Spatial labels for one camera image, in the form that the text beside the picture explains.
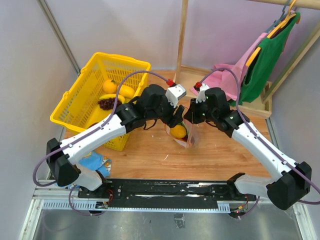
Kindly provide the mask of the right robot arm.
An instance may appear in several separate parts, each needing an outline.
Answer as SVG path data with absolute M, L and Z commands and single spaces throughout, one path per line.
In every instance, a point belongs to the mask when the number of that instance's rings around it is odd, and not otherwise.
M 279 209 L 287 210 L 310 192 L 312 169 L 306 162 L 298 163 L 268 141 L 252 122 L 237 110 L 231 110 L 225 92 L 219 87 L 203 84 L 184 119 L 192 124 L 214 123 L 228 137 L 244 146 L 268 171 L 270 177 L 238 173 L 229 179 L 227 196 L 232 200 L 244 194 L 269 200 Z

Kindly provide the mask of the watermelon slice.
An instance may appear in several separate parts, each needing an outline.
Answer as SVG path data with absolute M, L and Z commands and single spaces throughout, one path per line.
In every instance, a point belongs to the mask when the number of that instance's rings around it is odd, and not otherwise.
M 185 125 L 185 123 L 182 121 L 179 123 L 179 125 L 181 125 L 182 127 L 184 127 L 186 130 L 188 129 L 187 126 Z

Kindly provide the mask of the yellow pear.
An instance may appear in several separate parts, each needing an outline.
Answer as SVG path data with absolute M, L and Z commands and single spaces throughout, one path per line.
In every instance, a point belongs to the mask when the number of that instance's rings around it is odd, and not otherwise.
M 176 139 L 183 139 L 187 136 L 187 130 L 179 124 L 171 128 L 169 132 Z

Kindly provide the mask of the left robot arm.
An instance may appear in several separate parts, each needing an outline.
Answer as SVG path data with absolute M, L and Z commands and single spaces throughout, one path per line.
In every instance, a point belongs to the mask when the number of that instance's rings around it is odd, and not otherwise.
M 186 93 L 180 84 L 168 89 L 151 84 L 140 96 L 119 105 L 114 113 L 87 130 L 62 141 L 55 138 L 49 140 L 46 144 L 46 163 L 55 183 L 59 187 L 79 185 L 96 198 L 103 197 L 107 193 L 103 175 L 83 167 L 79 161 L 104 143 L 145 126 L 147 121 L 161 120 L 168 127 L 175 127 L 183 120 L 184 107 L 178 102 Z

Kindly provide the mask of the clear zip top bag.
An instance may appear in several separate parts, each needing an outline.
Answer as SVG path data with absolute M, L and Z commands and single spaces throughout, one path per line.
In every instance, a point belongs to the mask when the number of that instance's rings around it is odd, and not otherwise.
M 197 126 L 184 118 L 175 127 L 164 125 L 164 129 L 171 139 L 185 149 L 194 147 L 200 139 Z

